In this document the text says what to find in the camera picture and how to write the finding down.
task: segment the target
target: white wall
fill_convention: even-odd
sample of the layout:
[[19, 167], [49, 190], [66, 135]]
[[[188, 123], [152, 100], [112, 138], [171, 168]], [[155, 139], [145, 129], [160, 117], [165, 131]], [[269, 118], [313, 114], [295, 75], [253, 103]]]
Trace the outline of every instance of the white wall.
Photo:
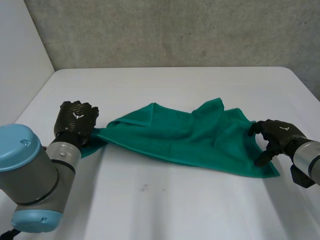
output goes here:
[[0, 125], [14, 123], [54, 73], [23, 0], [0, 0]]

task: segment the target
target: towel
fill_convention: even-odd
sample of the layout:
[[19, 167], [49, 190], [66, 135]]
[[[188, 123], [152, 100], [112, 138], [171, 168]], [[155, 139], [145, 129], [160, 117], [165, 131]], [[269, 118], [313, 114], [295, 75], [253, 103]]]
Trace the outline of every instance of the towel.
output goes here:
[[205, 102], [192, 113], [151, 103], [95, 128], [91, 146], [82, 157], [107, 143], [176, 164], [213, 169], [230, 174], [270, 178], [279, 172], [270, 162], [255, 167], [261, 154], [250, 122], [239, 108], [225, 110], [220, 98]]

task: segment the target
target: black cable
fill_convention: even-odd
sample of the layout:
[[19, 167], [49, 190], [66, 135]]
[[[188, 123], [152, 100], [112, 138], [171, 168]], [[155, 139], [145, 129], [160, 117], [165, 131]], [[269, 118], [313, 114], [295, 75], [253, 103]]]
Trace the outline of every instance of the black cable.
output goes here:
[[0, 236], [0, 240], [13, 240], [21, 231], [17, 229], [12, 229], [11, 231], [6, 231]]

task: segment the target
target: white logo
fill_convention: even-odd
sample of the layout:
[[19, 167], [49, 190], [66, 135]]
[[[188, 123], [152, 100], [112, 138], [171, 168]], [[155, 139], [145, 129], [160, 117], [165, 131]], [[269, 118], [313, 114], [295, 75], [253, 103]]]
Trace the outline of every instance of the white logo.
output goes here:
[[287, 131], [288, 131], [290, 127], [281, 127], [281, 126], [280, 126], [279, 128], [281, 128], [281, 129], [283, 129], [283, 130], [287, 130]]
[[81, 116], [75, 115], [74, 112], [73, 112], [72, 114], [73, 114], [73, 116], [74, 116], [76, 119], [82, 118], [82, 117], [84, 116], [83, 114], [82, 114]]

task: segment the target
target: gray concrete wall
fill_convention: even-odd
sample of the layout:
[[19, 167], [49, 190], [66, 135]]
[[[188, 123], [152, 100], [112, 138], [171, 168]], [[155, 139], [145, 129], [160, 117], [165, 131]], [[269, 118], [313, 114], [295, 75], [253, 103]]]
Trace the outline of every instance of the gray concrete wall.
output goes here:
[[319, 0], [25, 0], [56, 70], [283, 66], [320, 99]]

